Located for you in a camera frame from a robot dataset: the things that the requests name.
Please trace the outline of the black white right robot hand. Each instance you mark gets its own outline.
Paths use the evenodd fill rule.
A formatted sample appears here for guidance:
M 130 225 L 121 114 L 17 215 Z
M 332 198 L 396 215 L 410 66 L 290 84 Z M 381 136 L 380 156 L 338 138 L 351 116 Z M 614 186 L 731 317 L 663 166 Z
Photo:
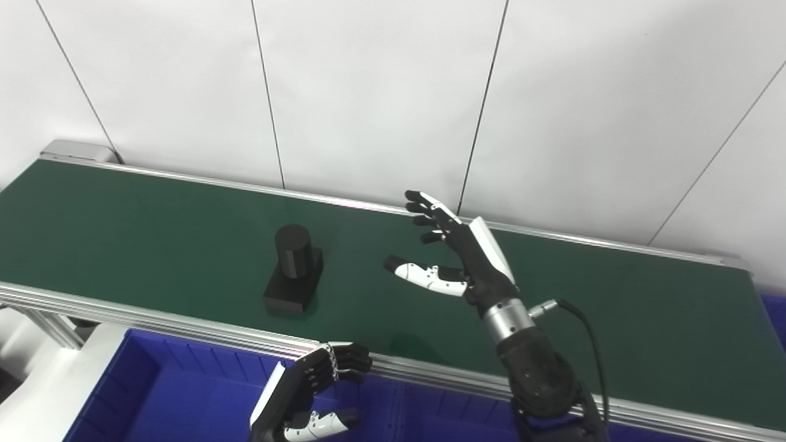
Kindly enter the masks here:
M 435 293 L 462 297 L 480 317 L 518 297 L 513 272 L 499 243 L 483 219 L 462 221 L 443 202 L 417 190 L 405 191 L 405 209 L 415 213 L 413 223 L 429 227 L 423 244 L 442 242 L 461 261 L 461 268 L 427 265 L 388 255 L 383 267 L 399 279 Z

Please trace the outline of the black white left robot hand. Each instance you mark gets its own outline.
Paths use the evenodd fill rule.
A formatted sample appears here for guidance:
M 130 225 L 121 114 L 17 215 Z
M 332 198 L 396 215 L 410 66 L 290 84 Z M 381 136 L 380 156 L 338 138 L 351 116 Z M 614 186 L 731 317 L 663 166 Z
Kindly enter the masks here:
M 249 419 L 250 441 L 318 441 L 354 430 L 357 408 L 314 409 L 314 398 L 340 381 L 361 384 L 373 359 L 361 344 L 329 341 L 273 367 Z

